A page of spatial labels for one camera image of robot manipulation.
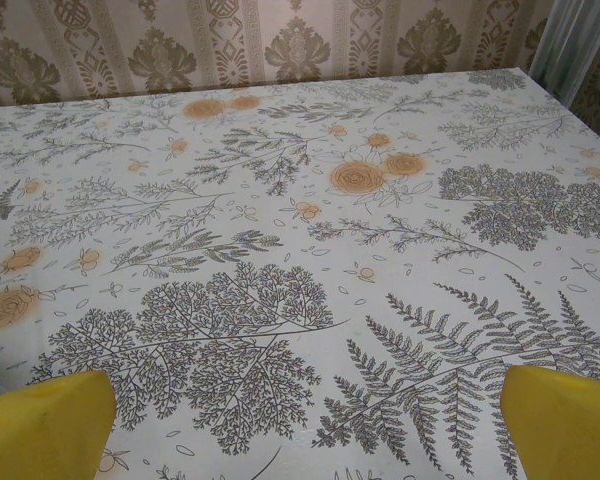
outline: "branch print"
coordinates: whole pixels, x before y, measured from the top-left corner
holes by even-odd
[[[194,167],[188,174],[203,177],[203,182],[227,181],[235,167],[251,170],[256,180],[265,185],[268,195],[283,195],[289,183],[296,181],[301,165],[309,165],[311,159],[307,147],[320,137],[304,138],[296,133],[274,132],[258,127],[232,128],[224,134],[222,150],[210,152],[196,159],[205,162]]]
[[[216,201],[226,195],[199,195],[196,188],[188,180],[143,183],[135,187],[132,195],[112,180],[80,180],[71,187],[74,195],[66,201],[64,210],[43,204],[18,210],[9,245],[46,243],[60,248],[74,240],[84,240],[104,227],[127,233],[160,220],[175,202],[202,201],[202,206],[187,210],[185,215],[169,215],[157,223],[158,230],[166,230],[167,238],[177,239],[214,218],[214,211],[220,210]]]
[[[267,252],[268,248],[280,247],[280,239],[263,235],[257,230],[240,232],[231,241],[216,242],[221,235],[205,229],[197,229],[169,242],[154,240],[141,247],[133,246],[116,255],[110,273],[132,267],[144,268],[143,275],[150,278],[169,278],[170,273],[193,273],[207,260],[218,263],[238,262],[251,252]]]
[[[43,145],[39,148],[10,148],[1,151],[0,163],[5,163],[8,167],[13,168],[23,165],[25,162],[32,159],[36,159],[38,165],[47,165],[52,160],[58,159],[64,155],[75,154],[76,158],[73,163],[77,165],[96,155],[114,152],[123,147],[150,151],[147,147],[143,147],[142,145],[110,142],[105,135],[82,133],[77,141],[64,142],[57,138],[45,138],[43,140]]]
[[[561,318],[557,319],[515,278],[507,275],[522,299],[522,313],[501,311],[474,293],[435,284],[466,304],[472,321],[451,321],[450,315],[405,305],[396,296],[387,299],[406,330],[388,328],[367,317],[367,327],[382,344],[392,363],[378,363],[355,340],[347,340],[362,386],[334,377],[343,400],[326,398],[330,416],[314,447],[348,445],[352,439],[373,454],[384,443],[408,464],[404,439],[409,417],[429,461],[439,470],[437,445],[446,437],[459,464],[473,474],[473,431],[488,399],[503,467],[520,478],[517,454],[500,413],[500,393],[511,363],[535,365],[600,379],[600,336],[580,319],[559,292]]]
[[[393,215],[387,215],[389,225],[387,227],[371,227],[369,222],[360,220],[341,219],[340,226],[333,226],[331,222],[317,222],[309,227],[309,235],[318,241],[332,238],[340,238],[346,233],[359,236],[357,242],[360,245],[373,246],[383,238],[390,239],[391,247],[404,253],[409,244],[438,244],[450,243],[454,246],[445,246],[436,250],[432,260],[439,263],[440,260],[450,260],[455,256],[467,255],[469,257],[480,257],[481,255],[492,255],[524,271],[519,265],[500,255],[485,250],[466,241],[467,234],[456,229],[453,231],[448,223],[436,220],[427,220],[424,227],[412,227],[408,220]]]
[[[438,180],[440,196],[473,202],[463,223],[481,241],[512,243],[532,251],[548,228],[600,240],[600,185],[572,183],[566,188],[544,172],[511,173],[489,165],[448,168]]]
[[[520,109],[474,102],[463,105],[462,111],[473,123],[451,121],[438,130],[467,151],[491,147],[515,150],[538,136],[559,138],[572,127],[572,115],[557,101]]]
[[[196,429],[209,428],[222,451],[237,455],[250,440],[306,428],[310,387],[321,379],[289,348],[286,336],[334,326],[322,285],[300,267],[165,283],[142,299],[136,319],[125,310],[91,309],[49,337],[55,348],[33,368],[33,383],[104,370],[116,391],[118,421],[133,430],[153,406],[159,419],[184,399]]]

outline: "table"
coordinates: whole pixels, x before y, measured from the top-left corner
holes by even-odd
[[[520,70],[0,108],[0,389],[116,389],[98,479],[524,478],[600,378],[600,138]]]

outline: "botanical pattern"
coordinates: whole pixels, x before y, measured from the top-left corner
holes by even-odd
[[[191,87],[186,75],[196,69],[196,59],[173,38],[152,27],[133,50],[129,68],[147,78],[149,93],[178,92]]]
[[[547,228],[600,239],[600,185],[566,188],[544,172],[511,173],[489,165],[449,168],[440,177],[440,197],[474,203],[462,222],[491,245],[513,243],[534,250]]]
[[[53,63],[9,38],[0,41],[0,86],[11,89],[15,103],[57,102],[52,85],[60,82]]]
[[[461,38],[444,12],[434,8],[398,40],[398,55],[407,58],[404,74],[443,72],[445,57],[460,48]]]
[[[562,292],[558,292],[562,318],[550,319],[552,315],[529,290],[507,278],[520,294],[523,318],[500,311],[498,300],[490,302],[437,283],[467,305],[473,321],[437,316],[434,310],[405,305],[387,295],[406,329],[394,330],[371,316],[366,323],[392,363],[378,363],[357,340],[347,340],[362,386],[334,377],[344,400],[325,398],[330,416],[321,418],[323,428],[318,429],[314,446],[348,445],[353,436],[365,453],[375,453],[382,442],[408,465],[404,416],[413,423],[434,467],[442,470],[451,461],[437,452],[438,444],[446,440],[461,467],[473,475],[473,431],[481,421],[479,414],[489,409],[503,467],[512,478],[519,478],[517,453],[500,412],[507,367],[522,363],[600,379],[600,336],[580,319]]]
[[[299,17],[292,18],[287,28],[271,42],[264,51],[269,65],[278,67],[276,78],[279,81],[297,82],[300,80],[319,80],[319,64],[331,55],[329,43]]]
[[[309,387],[321,378],[285,338],[333,326],[309,272],[239,263],[233,277],[218,273],[206,285],[155,287],[142,305],[135,320],[125,310],[91,309],[65,324],[49,338],[55,350],[40,357],[33,381],[104,370],[129,430],[149,403],[166,418],[186,398],[197,412],[194,428],[209,427],[233,455],[246,453],[256,435],[292,438],[294,424],[306,427]]]

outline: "flower print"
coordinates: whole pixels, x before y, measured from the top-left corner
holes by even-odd
[[[331,173],[331,183],[345,193],[364,194],[378,190],[384,183],[378,167],[365,162],[339,165]]]
[[[280,30],[264,52],[269,65],[280,67],[276,78],[287,82],[319,80],[318,64],[326,62],[330,55],[329,43],[324,43],[322,37],[298,17]]]
[[[300,202],[296,205],[296,211],[302,219],[311,220],[320,213],[320,207],[310,205],[307,202]]]
[[[36,298],[36,291],[21,286],[20,290],[5,290],[0,293],[0,328],[23,318]]]
[[[367,138],[367,144],[374,148],[384,147],[391,143],[391,139],[384,133],[374,133]]]
[[[28,247],[13,254],[0,265],[4,273],[16,272],[32,266],[40,258],[40,249],[38,247]]]
[[[185,105],[183,112],[188,118],[216,117],[224,112],[224,103],[212,98],[203,98]]]
[[[342,141],[342,138],[340,137],[344,137],[347,135],[347,129],[344,128],[342,125],[331,125],[327,128],[327,133],[329,135],[333,135],[338,140]]]
[[[186,74],[196,69],[192,53],[173,38],[155,27],[151,27],[140,40],[129,58],[129,68],[140,77],[146,77],[145,86],[149,93],[178,92],[191,88]]]
[[[132,173],[138,173],[143,168],[147,168],[147,163],[149,163],[149,162],[139,162],[138,160],[134,160],[132,158],[129,160],[131,161],[131,165],[129,165],[127,167],[127,170]]]
[[[229,106],[231,108],[235,108],[236,110],[251,110],[252,108],[256,108],[258,105],[260,105],[260,99],[253,95],[237,97],[229,102]]]
[[[52,87],[60,82],[56,66],[9,38],[0,41],[0,86],[11,89],[17,104],[57,102]]]
[[[387,158],[385,165],[393,175],[415,175],[424,168],[425,163],[418,155],[398,153]]]
[[[442,10],[432,9],[398,40],[398,55],[407,58],[404,74],[444,71],[445,57],[460,48],[460,39],[461,35],[444,17]]]

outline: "orange rose print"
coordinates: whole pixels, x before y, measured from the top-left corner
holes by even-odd
[[[220,100],[205,98],[188,103],[184,107],[184,116],[189,118],[209,118],[224,112],[224,103]]]
[[[311,220],[320,212],[320,207],[309,205],[306,202],[300,202],[296,205],[296,210],[305,220]]]
[[[351,162],[331,172],[331,183],[343,192],[362,194],[376,191],[384,180],[378,167],[364,162]]]
[[[410,153],[391,155],[386,161],[387,170],[393,175],[414,175],[424,168],[424,160]]]
[[[0,293],[0,328],[17,322],[32,310],[36,292],[27,287],[21,288]]]
[[[374,148],[378,148],[384,147],[385,145],[389,145],[389,143],[391,143],[391,139],[384,133],[374,133],[369,138],[367,138],[367,143]]]
[[[229,103],[229,106],[231,108],[235,108],[236,110],[251,110],[252,108],[256,108],[258,105],[260,105],[260,99],[258,97],[254,97],[253,95],[234,98]]]
[[[30,267],[40,257],[40,249],[38,247],[29,247],[19,252],[13,252],[9,258],[2,262],[4,273],[15,272],[23,268]]]

